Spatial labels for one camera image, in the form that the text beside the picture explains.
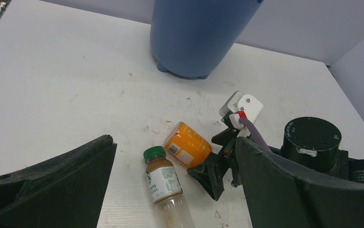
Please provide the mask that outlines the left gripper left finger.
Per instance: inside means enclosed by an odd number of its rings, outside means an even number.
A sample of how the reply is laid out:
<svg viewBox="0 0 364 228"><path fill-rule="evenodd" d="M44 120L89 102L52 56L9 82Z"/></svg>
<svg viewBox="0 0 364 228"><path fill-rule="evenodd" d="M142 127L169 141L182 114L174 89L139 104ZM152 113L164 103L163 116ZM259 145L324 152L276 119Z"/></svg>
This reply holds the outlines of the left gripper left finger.
<svg viewBox="0 0 364 228"><path fill-rule="evenodd" d="M0 228L95 228L117 145L102 135L0 176Z"/></svg>

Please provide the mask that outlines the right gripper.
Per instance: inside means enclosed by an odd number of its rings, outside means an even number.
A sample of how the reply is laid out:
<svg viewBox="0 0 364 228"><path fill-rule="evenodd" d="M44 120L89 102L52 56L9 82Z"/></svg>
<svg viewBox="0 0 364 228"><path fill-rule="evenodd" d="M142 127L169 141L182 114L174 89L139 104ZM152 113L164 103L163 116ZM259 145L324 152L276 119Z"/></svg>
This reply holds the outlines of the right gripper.
<svg viewBox="0 0 364 228"><path fill-rule="evenodd" d="M223 177L229 168L232 173L231 185L237 188L242 184L236 158L236 139L238 133L239 130L237 129L227 128L213 136L211 142L224 146L223 152L218 154L211 152L202 163L187 169L187 173L215 201L218 201L224 192Z"/></svg>

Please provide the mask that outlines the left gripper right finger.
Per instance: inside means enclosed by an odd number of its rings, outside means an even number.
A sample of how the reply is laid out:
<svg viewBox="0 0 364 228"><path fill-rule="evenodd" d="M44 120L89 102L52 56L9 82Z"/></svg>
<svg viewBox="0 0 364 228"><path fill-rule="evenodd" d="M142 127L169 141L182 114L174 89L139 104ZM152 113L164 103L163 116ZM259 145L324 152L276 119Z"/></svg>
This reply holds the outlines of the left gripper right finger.
<svg viewBox="0 0 364 228"><path fill-rule="evenodd" d="M239 137L236 157L255 228L364 228L364 184L306 168Z"/></svg>

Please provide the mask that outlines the plain orange juice bottle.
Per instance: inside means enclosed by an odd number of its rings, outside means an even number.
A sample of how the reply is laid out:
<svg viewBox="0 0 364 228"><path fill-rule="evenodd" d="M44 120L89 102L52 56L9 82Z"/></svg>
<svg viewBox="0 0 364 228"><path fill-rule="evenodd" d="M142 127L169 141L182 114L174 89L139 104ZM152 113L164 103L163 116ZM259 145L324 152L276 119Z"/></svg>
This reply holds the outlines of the plain orange juice bottle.
<svg viewBox="0 0 364 228"><path fill-rule="evenodd" d="M189 168L203 163L212 153L210 143L184 122L178 122L172 128L163 146Z"/></svg>

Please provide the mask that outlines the cloudy bottle green cap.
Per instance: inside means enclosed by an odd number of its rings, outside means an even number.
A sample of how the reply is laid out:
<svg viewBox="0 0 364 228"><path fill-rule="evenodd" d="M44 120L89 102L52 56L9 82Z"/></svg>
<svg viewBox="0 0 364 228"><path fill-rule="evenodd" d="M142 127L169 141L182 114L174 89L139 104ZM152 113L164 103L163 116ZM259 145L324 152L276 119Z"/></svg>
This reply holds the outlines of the cloudy bottle green cap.
<svg viewBox="0 0 364 228"><path fill-rule="evenodd" d="M162 146L143 152L145 176L160 228L196 227L174 165Z"/></svg>

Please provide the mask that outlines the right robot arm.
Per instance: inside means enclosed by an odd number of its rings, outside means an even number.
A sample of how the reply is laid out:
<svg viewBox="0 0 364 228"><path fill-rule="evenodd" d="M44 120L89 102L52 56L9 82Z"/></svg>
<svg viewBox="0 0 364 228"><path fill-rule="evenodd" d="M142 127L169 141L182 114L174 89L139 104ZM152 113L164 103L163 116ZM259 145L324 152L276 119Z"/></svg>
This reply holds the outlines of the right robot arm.
<svg viewBox="0 0 364 228"><path fill-rule="evenodd" d="M232 172L231 185L243 184L243 170L236 158L236 140L245 137L276 155L317 172L364 183L364 159L348 156L348 151L340 150L342 134L329 121L317 117L299 117L289 121L284 128L281 148L268 146L252 122L249 127L237 120L228 120L227 129L212 137L212 143L222 146L218 153L210 153L204 162L187 173L194 178L210 195L218 200L224 192L223 177L227 170Z"/></svg>

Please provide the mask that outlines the blue plastic bin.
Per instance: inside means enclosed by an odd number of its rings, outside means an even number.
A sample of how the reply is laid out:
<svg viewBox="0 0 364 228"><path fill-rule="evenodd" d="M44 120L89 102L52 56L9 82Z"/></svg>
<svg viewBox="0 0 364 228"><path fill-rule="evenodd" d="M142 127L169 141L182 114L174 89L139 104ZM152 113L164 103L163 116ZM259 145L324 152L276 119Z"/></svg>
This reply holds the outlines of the blue plastic bin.
<svg viewBox="0 0 364 228"><path fill-rule="evenodd" d="M206 79L261 4L261 0L156 0L150 45L157 69Z"/></svg>

